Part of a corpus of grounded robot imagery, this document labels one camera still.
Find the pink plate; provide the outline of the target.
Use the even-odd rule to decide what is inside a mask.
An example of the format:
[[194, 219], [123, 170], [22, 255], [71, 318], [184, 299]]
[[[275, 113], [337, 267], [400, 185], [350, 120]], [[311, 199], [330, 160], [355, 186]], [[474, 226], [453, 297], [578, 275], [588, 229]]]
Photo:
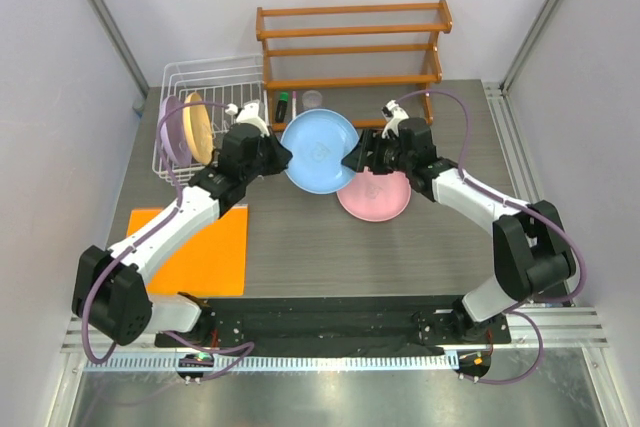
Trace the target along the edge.
[[406, 209], [411, 192], [409, 181], [401, 172], [375, 175], [364, 170], [337, 192], [337, 198], [353, 217], [366, 222], [385, 222]]

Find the blue plate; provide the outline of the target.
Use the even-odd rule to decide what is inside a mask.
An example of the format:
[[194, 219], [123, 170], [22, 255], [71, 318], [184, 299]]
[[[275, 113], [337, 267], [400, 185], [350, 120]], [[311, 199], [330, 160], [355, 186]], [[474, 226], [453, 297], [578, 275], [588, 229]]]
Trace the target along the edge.
[[308, 193], [336, 193], [355, 177], [342, 160], [358, 140], [356, 129], [341, 114], [328, 109], [303, 112], [288, 124], [281, 137], [282, 145], [292, 154], [285, 173]]

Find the yellow plate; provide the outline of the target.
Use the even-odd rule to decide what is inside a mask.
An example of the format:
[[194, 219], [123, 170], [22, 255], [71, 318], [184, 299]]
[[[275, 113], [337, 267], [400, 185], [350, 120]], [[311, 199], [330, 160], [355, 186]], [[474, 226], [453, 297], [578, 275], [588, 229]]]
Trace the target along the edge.
[[207, 165], [214, 153], [214, 136], [207, 107], [197, 92], [189, 94], [185, 103], [188, 107], [182, 111], [182, 121], [187, 145], [192, 157], [197, 162]]

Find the purple plate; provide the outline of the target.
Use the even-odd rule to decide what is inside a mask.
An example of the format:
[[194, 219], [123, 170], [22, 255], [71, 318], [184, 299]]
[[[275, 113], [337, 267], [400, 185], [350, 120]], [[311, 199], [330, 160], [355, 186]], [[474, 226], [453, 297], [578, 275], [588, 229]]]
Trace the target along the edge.
[[160, 128], [160, 141], [167, 157], [179, 168], [188, 167], [192, 160], [182, 121], [182, 103], [176, 96], [168, 96], [159, 107], [160, 121], [171, 114]]

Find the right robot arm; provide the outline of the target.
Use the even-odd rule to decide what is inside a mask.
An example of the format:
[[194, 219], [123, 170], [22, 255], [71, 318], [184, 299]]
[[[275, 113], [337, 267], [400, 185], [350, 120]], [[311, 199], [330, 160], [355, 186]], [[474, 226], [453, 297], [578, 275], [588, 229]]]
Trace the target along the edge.
[[477, 340], [499, 315], [576, 272], [555, 206], [506, 196], [438, 155], [423, 119], [410, 117], [387, 131], [365, 130], [342, 164], [374, 175], [400, 172], [415, 192], [457, 211], [490, 235], [492, 275], [452, 305], [450, 325], [462, 341]]

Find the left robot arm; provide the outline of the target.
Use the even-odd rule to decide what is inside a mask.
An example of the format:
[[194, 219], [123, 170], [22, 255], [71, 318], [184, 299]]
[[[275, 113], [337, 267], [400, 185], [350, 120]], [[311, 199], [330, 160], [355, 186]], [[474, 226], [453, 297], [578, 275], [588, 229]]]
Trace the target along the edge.
[[174, 253], [245, 197], [252, 181], [282, 173], [292, 157], [272, 131], [236, 124], [216, 164], [199, 170], [149, 223], [108, 249], [87, 248], [72, 298], [82, 334], [96, 329], [125, 346], [144, 333], [169, 331], [190, 345], [205, 344], [213, 322], [202, 300], [186, 293], [153, 296], [147, 287]]

